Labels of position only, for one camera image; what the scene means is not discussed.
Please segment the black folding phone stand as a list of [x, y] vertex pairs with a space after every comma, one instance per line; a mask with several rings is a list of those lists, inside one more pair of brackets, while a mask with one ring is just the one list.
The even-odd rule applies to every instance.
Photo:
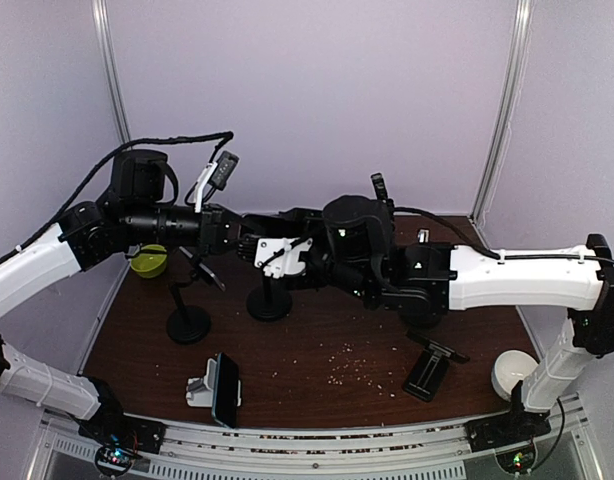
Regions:
[[450, 363], [466, 364], [470, 357], [414, 330], [407, 332], [407, 338], [421, 345], [423, 351], [404, 380], [402, 390], [429, 403], [435, 398]]

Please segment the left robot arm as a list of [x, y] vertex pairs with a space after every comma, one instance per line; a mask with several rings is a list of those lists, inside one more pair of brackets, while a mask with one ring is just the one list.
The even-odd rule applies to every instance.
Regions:
[[[226, 252], [237, 214], [210, 203], [205, 187], [221, 190], [238, 162], [225, 151], [231, 131], [198, 136], [139, 138], [94, 164], [56, 213], [27, 240], [0, 258], [0, 319], [42, 290], [86, 272], [133, 247], [157, 243], [194, 249], [192, 270]], [[164, 146], [214, 142], [195, 183], [195, 199], [164, 200], [164, 185], [179, 188]], [[131, 424], [102, 380], [78, 377], [30, 358], [0, 336], [0, 393], [89, 423], [110, 444], [124, 442]]]

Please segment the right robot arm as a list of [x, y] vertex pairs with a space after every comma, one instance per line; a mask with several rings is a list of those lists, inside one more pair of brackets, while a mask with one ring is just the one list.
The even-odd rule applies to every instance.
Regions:
[[283, 317], [291, 290], [324, 286], [416, 326], [480, 307], [563, 307], [559, 336], [514, 384], [515, 407], [500, 419], [506, 440], [522, 440], [593, 358], [614, 353], [614, 258], [605, 238], [591, 234], [560, 250], [490, 250], [466, 236], [403, 247], [395, 233], [399, 208], [380, 174], [372, 184], [370, 198], [343, 195], [320, 210], [244, 216], [238, 251], [264, 278], [249, 296], [250, 314]]

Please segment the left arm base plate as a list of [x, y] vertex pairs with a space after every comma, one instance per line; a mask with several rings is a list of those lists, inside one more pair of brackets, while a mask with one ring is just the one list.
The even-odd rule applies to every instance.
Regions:
[[130, 453], [158, 454], [166, 433], [164, 423], [132, 416], [124, 416], [114, 426], [79, 419], [76, 423], [81, 436]]

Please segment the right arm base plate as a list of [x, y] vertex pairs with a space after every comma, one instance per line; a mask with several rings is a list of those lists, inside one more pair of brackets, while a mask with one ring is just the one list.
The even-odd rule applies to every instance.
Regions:
[[498, 449], [529, 441], [551, 432], [546, 415], [535, 413], [513, 414], [511, 411], [465, 425], [466, 437], [472, 452]]

